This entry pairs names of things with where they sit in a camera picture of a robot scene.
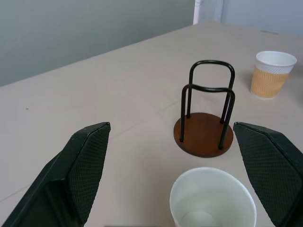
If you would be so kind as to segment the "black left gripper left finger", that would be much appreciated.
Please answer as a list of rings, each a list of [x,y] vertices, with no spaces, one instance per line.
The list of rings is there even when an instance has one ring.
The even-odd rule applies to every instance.
[[[106,158],[109,122],[74,133],[42,169],[5,227],[82,227],[94,203]]]

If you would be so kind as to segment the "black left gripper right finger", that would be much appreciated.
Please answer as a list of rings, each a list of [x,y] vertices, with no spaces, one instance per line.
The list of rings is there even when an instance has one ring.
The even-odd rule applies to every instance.
[[[233,126],[250,183],[276,227],[303,225],[303,154],[282,133]]]

